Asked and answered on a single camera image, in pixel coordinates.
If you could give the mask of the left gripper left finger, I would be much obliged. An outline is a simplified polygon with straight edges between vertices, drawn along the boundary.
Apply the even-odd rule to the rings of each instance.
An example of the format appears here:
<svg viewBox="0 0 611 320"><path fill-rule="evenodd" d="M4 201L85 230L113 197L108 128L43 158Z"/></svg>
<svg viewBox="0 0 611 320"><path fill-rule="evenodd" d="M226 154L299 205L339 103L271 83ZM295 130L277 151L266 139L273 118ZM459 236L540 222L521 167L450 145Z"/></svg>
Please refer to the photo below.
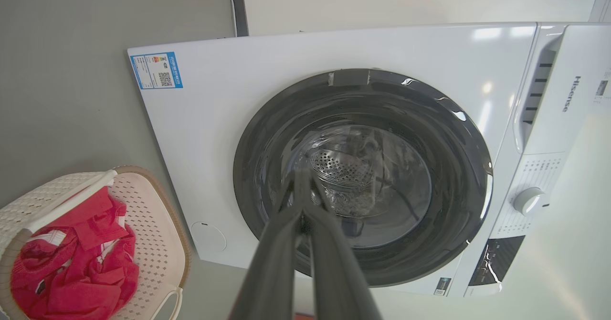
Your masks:
<svg viewBox="0 0 611 320"><path fill-rule="evenodd" d="M306 173L296 170L282 184L228 320L294 320L296 249L303 235L303 206L296 199L305 181Z"/></svg>

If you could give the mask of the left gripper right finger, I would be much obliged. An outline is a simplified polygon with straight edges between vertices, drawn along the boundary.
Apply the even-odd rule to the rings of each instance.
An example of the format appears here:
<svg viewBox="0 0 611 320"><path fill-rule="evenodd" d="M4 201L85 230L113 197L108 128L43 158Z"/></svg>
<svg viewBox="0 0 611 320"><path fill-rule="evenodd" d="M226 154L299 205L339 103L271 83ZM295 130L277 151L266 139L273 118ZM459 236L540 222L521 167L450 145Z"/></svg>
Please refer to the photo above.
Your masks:
<svg viewBox="0 0 611 320"><path fill-rule="evenodd" d="M330 201L311 170L299 169L301 231L310 245L316 320L382 320Z"/></svg>

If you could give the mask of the cream perforated laundry basket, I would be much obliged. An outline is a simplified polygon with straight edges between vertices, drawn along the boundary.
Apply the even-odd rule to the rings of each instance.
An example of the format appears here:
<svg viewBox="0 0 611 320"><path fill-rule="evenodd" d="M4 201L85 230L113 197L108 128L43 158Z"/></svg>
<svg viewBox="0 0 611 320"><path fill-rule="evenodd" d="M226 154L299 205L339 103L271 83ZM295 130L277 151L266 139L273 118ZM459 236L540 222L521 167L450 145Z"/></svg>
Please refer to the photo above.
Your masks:
<svg viewBox="0 0 611 320"><path fill-rule="evenodd" d="M135 295L110 320L155 320L171 298L175 304L168 320L177 320L190 271L190 246L166 190L139 166L57 177L0 208L0 319L29 320L10 290L11 270L26 240L104 186L126 205L139 267Z"/></svg>

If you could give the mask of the round white filter cover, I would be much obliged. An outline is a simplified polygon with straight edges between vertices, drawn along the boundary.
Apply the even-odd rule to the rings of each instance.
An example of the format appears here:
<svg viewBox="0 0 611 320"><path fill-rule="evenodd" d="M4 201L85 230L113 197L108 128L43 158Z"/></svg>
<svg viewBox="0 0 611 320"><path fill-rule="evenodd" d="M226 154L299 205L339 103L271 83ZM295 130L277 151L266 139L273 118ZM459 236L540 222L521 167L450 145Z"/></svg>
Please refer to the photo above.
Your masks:
<svg viewBox="0 0 611 320"><path fill-rule="evenodd" d="M190 226L190 233L198 253L216 253L226 249L225 236L212 224L195 222Z"/></svg>

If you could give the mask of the black round glass washer door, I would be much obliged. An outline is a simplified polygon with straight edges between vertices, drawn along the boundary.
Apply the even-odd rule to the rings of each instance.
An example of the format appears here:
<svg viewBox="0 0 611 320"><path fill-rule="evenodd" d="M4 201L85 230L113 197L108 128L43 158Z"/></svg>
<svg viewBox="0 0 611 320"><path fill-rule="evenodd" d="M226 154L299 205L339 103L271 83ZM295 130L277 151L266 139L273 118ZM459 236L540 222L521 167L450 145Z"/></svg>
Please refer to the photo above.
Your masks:
<svg viewBox="0 0 611 320"><path fill-rule="evenodd" d="M369 84L299 81L253 116L233 183L260 239L288 174L311 170L371 287L423 278L458 257L486 218L491 158L471 118L434 87L369 69Z"/></svg>

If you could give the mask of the white front-load washing machine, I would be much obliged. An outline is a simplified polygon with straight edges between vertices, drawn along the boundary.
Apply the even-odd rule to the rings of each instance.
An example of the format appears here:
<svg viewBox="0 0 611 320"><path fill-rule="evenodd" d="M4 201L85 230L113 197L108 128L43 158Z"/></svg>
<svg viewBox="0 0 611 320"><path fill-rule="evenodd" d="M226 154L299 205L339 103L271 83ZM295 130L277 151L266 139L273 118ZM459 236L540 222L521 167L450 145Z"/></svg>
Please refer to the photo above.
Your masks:
<svg viewBox="0 0 611 320"><path fill-rule="evenodd" d="M200 259L234 267L247 267L258 245L236 199L236 150L253 116L273 96L315 75L368 68L408 76L451 98L476 125L491 158L486 218L450 263L384 288L433 295L440 278L451 278L444 297L469 298L502 291L503 282L469 286L486 242L528 235L537 214L518 213L514 198L531 187L551 196L570 153L521 155L516 147L512 124L535 31L544 23L560 22L249 36L136 47L128 56L175 53L183 88L140 93L189 231L195 222L205 222L227 240L223 252L198 253Z"/></svg>

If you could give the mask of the black washer display panel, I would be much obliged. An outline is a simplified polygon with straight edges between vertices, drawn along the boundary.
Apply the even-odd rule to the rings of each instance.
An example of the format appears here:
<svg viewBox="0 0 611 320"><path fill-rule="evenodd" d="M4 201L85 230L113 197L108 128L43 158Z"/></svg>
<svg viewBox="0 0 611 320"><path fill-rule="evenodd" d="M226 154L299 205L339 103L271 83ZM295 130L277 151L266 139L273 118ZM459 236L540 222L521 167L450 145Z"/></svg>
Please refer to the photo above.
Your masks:
<svg viewBox="0 0 611 320"><path fill-rule="evenodd" d="M488 239L469 286L502 283L524 239L524 236Z"/></svg>

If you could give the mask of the red and white garment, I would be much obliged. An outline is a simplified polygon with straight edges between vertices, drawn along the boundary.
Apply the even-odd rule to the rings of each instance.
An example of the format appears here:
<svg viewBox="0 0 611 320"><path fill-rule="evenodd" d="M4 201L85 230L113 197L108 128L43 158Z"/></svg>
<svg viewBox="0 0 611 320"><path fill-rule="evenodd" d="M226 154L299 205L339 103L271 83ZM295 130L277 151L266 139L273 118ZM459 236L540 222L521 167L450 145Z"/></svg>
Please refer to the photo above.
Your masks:
<svg viewBox="0 0 611 320"><path fill-rule="evenodd" d="M103 187L33 233L11 273L31 320L109 320L136 292L136 235L126 205Z"/></svg>

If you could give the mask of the white washer control knob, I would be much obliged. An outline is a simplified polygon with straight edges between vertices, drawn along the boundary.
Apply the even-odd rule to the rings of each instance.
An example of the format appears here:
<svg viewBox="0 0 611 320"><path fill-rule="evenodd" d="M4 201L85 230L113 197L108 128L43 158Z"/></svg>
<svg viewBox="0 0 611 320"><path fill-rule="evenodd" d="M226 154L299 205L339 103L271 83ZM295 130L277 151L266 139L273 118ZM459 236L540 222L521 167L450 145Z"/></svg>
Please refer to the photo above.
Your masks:
<svg viewBox="0 0 611 320"><path fill-rule="evenodd" d="M533 216L550 204L550 196L538 187L521 191L513 200L513 208L523 216Z"/></svg>

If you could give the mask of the blue-framed energy label sticker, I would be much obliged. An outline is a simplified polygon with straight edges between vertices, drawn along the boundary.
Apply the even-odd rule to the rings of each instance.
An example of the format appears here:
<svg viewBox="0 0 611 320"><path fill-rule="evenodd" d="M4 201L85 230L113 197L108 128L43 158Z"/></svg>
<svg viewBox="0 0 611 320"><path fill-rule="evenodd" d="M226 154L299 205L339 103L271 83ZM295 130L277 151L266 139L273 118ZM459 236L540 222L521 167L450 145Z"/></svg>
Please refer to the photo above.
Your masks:
<svg viewBox="0 0 611 320"><path fill-rule="evenodd" d="M140 90L183 88L174 52L130 56Z"/></svg>

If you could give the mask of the white detergent drawer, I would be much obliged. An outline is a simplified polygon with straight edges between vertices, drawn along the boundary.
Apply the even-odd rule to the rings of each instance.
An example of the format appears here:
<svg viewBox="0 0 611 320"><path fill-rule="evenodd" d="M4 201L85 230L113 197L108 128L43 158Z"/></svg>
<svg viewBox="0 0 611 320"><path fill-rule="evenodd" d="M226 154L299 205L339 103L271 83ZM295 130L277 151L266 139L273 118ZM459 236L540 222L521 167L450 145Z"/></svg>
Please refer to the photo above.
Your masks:
<svg viewBox="0 0 611 320"><path fill-rule="evenodd" d="M611 23L539 25L512 124L519 154L568 153L609 80Z"/></svg>

